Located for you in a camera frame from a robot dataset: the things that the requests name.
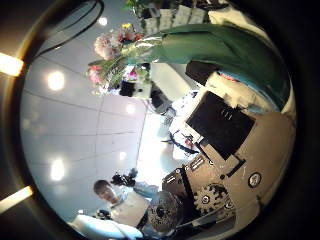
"ceiling light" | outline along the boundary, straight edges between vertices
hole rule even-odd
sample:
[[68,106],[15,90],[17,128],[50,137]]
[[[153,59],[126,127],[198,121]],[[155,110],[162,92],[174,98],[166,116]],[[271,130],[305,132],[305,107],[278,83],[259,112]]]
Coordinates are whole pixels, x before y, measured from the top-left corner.
[[64,177],[64,166],[62,159],[55,160],[51,165],[51,179],[60,181]]
[[61,90],[64,87],[63,73],[59,71],[50,73],[48,76],[48,86],[52,91]]
[[0,201],[0,214],[13,207],[17,203],[23,201],[27,197],[30,197],[33,194],[33,190],[30,186],[22,188],[18,192],[6,197]]
[[126,111],[129,114],[133,114],[136,111],[136,108],[132,104],[128,104],[127,107],[126,107]]
[[19,76],[23,61],[0,52],[0,72],[11,76]]
[[126,152],[120,152],[119,156],[120,156],[120,160],[124,160],[126,158],[126,156],[127,156],[127,153]]
[[108,19],[105,18],[105,17],[101,17],[98,19],[98,23],[101,25],[101,26],[106,26],[108,24]]

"pink flower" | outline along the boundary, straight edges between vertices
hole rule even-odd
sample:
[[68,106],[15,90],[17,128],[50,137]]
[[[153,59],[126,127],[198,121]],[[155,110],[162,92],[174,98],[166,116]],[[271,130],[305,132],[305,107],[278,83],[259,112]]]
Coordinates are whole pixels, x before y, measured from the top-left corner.
[[122,33],[120,30],[116,30],[112,33],[112,36],[110,38],[110,43],[114,47],[118,47],[121,45],[122,41]]
[[136,78],[137,78],[137,74],[134,70],[132,70],[127,74],[127,79],[129,80],[135,80]]
[[100,66],[94,65],[89,67],[88,77],[93,84],[101,83],[101,79],[99,76],[100,70]]
[[114,58],[115,56],[115,49],[110,42],[112,38],[111,33],[103,33],[101,34],[94,43],[94,50],[98,55],[103,57],[105,60],[109,60]]

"person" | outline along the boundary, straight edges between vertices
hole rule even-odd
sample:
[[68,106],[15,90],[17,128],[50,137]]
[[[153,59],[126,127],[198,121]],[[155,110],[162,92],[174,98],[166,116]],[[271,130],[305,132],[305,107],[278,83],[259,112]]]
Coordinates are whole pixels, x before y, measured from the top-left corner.
[[93,191],[107,202],[110,217],[117,223],[136,227],[144,234],[156,233],[150,224],[147,224],[147,209],[149,199],[158,192],[158,186],[148,185],[145,182],[130,182],[130,186],[121,188],[120,194],[107,180],[97,180],[93,185]]

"white shirt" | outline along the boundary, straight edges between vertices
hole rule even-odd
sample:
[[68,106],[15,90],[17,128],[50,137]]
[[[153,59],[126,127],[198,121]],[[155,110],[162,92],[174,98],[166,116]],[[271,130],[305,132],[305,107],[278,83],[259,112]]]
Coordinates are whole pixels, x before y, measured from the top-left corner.
[[149,201],[127,187],[118,197],[119,203],[108,206],[112,220],[136,227],[146,213]]

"flower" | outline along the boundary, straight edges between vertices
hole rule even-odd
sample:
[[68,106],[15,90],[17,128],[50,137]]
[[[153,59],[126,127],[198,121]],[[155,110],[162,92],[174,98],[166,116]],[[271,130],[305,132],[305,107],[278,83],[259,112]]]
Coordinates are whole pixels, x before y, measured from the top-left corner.
[[103,33],[97,37],[94,43],[95,52],[105,60],[114,59],[120,54],[125,44],[133,43],[141,38],[134,31],[130,23],[122,24],[122,27],[112,33]]
[[101,78],[100,78],[100,66],[90,66],[88,69],[88,78],[93,84],[101,83]]
[[119,29],[103,33],[96,38],[94,50],[103,60],[89,63],[87,70],[88,80],[97,89],[95,94],[101,96],[115,93],[117,86],[123,79],[137,80],[135,71],[125,74],[125,64],[121,51],[124,45],[133,43],[140,38],[141,35],[135,32],[130,23],[122,24]]

